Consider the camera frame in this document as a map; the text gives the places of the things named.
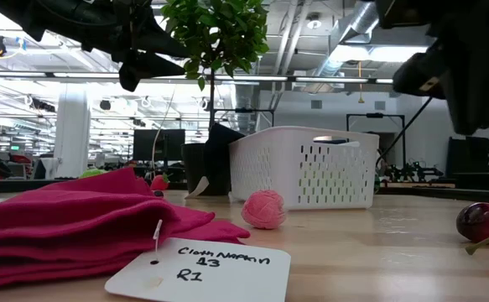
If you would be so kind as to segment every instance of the plant stem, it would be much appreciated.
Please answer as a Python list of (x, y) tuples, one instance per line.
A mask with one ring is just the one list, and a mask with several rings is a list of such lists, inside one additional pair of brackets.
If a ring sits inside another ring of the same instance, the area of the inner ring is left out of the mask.
[(215, 70), (211, 68), (211, 102), (209, 102), (209, 129), (214, 125), (214, 73)]
[(484, 247), (487, 244), (489, 244), (489, 238), (487, 238), (481, 242), (478, 242), (476, 244), (470, 245), (469, 247), (466, 248), (466, 251), (468, 252), (468, 254), (473, 255), (473, 253), (476, 252), (477, 248)]

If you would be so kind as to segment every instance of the black cable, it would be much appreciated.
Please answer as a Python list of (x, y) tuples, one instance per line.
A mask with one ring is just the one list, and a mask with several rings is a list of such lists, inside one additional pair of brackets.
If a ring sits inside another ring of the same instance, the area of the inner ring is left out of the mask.
[(383, 159), (386, 156), (386, 154), (388, 154), (389, 150), (391, 150), (395, 146), (395, 143), (397, 143), (398, 140), (404, 135), (404, 133), (406, 132), (408, 127), (410, 127), (410, 125), (412, 125), (412, 123), (415, 121), (415, 119), (418, 118), (419, 114), (421, 114), (421, 112), (427, 107), (427, 105), (429, 105), (430, 101), (432, 101), (432, 98), (433, 98), (432, 96), (429, 96), (429, 98), (427, 99), (425, 104), (423, 104), (423, 106), (414, 114), (414, 117), (412, 117), (412, 119), (410, 119), (408, 124), (406, 124), (406, 126), (404, 126), (403, 130), (401, 130), (401, 132), (398, 134), (398, 136), (393, 140), (393, 143), (386, 149), (386, 151), (384, 151), (378, 157), (376, 165), (378, 165), (378, 163), (380, 163), (380, 159)]

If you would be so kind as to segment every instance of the pink yarn ball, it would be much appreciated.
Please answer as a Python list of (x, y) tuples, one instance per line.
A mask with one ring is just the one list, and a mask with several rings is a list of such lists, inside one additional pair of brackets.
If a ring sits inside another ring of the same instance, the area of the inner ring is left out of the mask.
[(244, 203), (242, 218), (256, 228), (275, 229), (285, 221), (284, 198), (274, 190), (257, 191)]

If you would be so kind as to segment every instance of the yarn ball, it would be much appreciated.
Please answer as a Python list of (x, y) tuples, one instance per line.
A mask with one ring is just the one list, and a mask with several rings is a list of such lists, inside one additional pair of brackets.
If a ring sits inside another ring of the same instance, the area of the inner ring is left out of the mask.
[(167, 190), (169, 187), (168, 175), (156, 175), (151, 183), (151, 190)]
[(80, 175), (80, 178), (97, 176), (97, 175), (104, 174), (104, 173), (106, 173), (106, 171), (102, 170), (102, 169), (88, 169), (88, 170), (86, 170), (86, 172), (84, 172), (82, 175)]
[(246, 200), (241, 214), (256, 228), (275, 229), (285, 221), (284, 198), (274, 190), (257, 191)]

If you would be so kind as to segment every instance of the white plastic basket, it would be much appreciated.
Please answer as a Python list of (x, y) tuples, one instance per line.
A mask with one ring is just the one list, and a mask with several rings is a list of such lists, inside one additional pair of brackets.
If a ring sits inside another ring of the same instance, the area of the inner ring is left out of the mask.
[[(317, 143), (318, 137), (349, 143)], [(230, 145), (231, 193), (246, 200), (276, 190), (287, 209), (368, 208), (378, 136), (304, 127), (274, 127)]]

